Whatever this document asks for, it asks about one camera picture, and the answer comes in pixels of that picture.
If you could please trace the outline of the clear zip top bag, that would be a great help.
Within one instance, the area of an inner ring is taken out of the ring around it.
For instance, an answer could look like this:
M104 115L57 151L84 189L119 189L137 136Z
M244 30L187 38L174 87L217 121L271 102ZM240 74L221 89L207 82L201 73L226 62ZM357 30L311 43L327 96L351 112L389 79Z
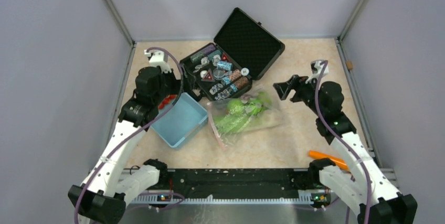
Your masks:
M210 130L222 150L236 145L246 133L265 131L285 121L279 100L263 86L238 98L207 102L206 107Z

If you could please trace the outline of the green apple toy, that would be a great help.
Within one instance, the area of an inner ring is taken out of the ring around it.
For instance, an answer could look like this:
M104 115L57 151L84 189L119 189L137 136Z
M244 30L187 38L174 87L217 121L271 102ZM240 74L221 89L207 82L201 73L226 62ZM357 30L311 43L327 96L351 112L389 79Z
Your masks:
M245 106L241 99L230 99L227 104L227 111L229 114L244 114Z

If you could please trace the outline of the green napa cabbage toy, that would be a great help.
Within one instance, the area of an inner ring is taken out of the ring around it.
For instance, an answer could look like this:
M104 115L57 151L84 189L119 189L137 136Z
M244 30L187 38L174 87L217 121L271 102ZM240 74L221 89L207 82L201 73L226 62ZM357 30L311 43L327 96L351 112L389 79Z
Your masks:
M253 120L252 115L247 114L229 114L224 113L212 113L210 114L216 131L219 134L235 134L245 130L245 128Z

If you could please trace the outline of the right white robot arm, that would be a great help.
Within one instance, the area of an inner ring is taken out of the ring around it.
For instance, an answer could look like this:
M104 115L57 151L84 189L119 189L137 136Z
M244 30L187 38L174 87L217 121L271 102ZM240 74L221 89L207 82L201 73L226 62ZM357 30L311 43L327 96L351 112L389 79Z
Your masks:
M293 90L291 102L303 102L317 115L319 134L348 167L349 172L345 173L328 158L310 162L308 182L312 187L327 186L334 191L358 223L414 222L417 201L413 195L401 193L370 156L355 126L342 111L344 96L340 84L318 84L307 76L293 75L273 87L282 101Z

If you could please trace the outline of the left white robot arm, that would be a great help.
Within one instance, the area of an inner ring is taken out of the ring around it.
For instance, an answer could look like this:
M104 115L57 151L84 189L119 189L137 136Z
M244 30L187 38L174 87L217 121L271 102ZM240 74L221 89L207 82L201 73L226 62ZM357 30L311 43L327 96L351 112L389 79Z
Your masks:
M133 150L156 121L168 113L159 106L169 96L176 103L184 91L183 67L180 78L173 69L149 66L139 70L135 89L119 113L114 132L92 171L68 191L75 223L119 223L129 204L148 187L164 188L168 175L154 165L143 165L135 174L120 180Z

